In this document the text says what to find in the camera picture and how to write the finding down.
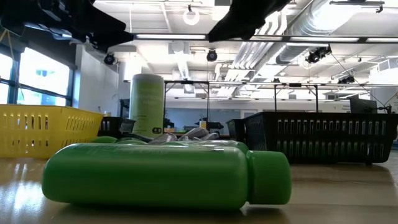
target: desk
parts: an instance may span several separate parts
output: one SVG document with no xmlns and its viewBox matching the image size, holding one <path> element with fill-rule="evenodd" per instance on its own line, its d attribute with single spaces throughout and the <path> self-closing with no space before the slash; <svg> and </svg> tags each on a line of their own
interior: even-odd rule
<svg viewBox="0 0 398 224">
<path fill-rule="evenodd" d="M 44 198 L 43 160 L 0 159 L 0 223 L 397 223 L 398 152 L 379 166 L 293 165 L 284 206 L 246 205 L 234 213 L 84 208 Z"/>
</svg>

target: green bottle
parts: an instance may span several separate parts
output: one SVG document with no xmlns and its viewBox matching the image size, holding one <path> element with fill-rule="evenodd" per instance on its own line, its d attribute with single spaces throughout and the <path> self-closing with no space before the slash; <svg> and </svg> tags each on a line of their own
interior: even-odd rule
<svg viewBox="0 0 398 224">
<path fill-rule="evenodd" d="M 206 210 L 285 204 L 291 188 L 280 152 L 123 144 L 67 146 L 49 159 L 42 183 L 56 202 Z"/>
</svg>

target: camera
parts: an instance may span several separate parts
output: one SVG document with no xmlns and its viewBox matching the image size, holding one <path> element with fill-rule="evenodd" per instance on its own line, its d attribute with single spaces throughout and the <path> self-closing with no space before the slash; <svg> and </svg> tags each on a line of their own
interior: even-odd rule
<svg viewBox="0 0 398 224">
<path fill-rule="evenodd" d="M 215 62 L 217 60 L 217 53 L 216 50 L 210 49 L 207 53 L 207 61 L 208 62 Z"/>
<path fill-rule="evenodd" d="M 104 58 L 104 63 L 107 65 L 116 65 L 118 59 L 114 56 L 114 53 L 109 53 Z"/>
</svg>

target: spotlight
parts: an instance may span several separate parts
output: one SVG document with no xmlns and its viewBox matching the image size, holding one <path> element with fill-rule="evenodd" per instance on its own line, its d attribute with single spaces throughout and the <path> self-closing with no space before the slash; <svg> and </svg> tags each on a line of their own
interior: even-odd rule
<svg viewBox="0 0 398 224">
<path fill-rule="evenodd" d="M 109 53 L 104 58 L 104 63 L 107 65 L 116 65 L 118 59 L 114 56 L 114 53 Z"/>
<path fill-rule="evenodd" d="M 330 45 L 328 47 L 320 47 L 320 48 L 317 48 L 316 51 L 310 52 L 310 55 L 307 58 L 305 58 L 305 61 L 308 63 L 317 63 L 321 59 L 326 57 L 326 55 L 331 54 L 331 53 L 332 53 L 332 51 L 331 51 Z"/>
<path fill-rule="evenodd" d="M 349 75 L 347 77 L 344 78 L 339 78 L 337 84 L 350 84 L 350 83 L 354 83 L 355 82 L 355 78 L 352 75 Z"/>
<path fill-rule="evenodd" d="M 207 61 L 208 62 L 215 62 L 217 60 L 217 53 L 215 49 L 210 49 L 207 53 Z"/>
</svg>

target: door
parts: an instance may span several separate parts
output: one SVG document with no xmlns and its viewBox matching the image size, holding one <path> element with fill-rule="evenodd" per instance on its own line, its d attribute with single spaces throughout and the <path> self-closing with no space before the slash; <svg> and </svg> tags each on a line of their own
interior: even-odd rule
<svg viewBox="0 0 398 224">
<path fill-rule="evenodd" d="M 247 118 L 248 116 L 252 116 L 256 114 L 257 110 L 241 110 L 241 119 Z"/>
</svg>

